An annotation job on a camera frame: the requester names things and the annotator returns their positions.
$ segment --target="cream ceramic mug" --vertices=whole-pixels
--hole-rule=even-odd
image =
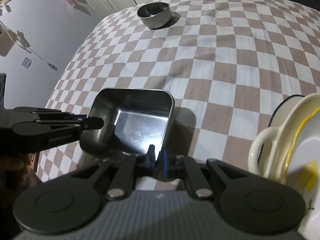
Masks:
[[[314,93],[304,97],[292,109],[284,123],[279,127],[268,127],[261,131],[251,144],[248,155],[248,170],[265,178],[283,182],[285,179],[285,159],[295,133],[301,122],[320,107],[320,94]],[[265,171],[258,167],[259,152],[262,145],[271,141],[272,147]]]

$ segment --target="white plate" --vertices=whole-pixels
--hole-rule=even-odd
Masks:
[[[307,211],[298,232],[308,240],[320,239],[320,109],[306,117],[289,151],[286,185],[304,198]]]
[[[303,99],[302,95],[292,95],[285,99],[279,106],[274,110],[268,127],[277,127],[281,126],[285,119],[292,111],[292,109]],[[266,171],[272,144],[270,141],[264,143],[261,147],[260,156],[259,156],[259,169],[261,174]]]

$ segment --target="beige and white checkered fabric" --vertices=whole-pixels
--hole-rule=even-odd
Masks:
[[[47,107],[87,114],[105,87],[165,89],[176,104],[168,148],[247,169],[252,140],[287,96],[320,92],[320,13],[287,0],[162,0],[180,15],[149,30],[128,8],[102,20]],[[43,152],[46,181],[82,165],[78,143]],[[138,187],[174,188],[154,179]]]

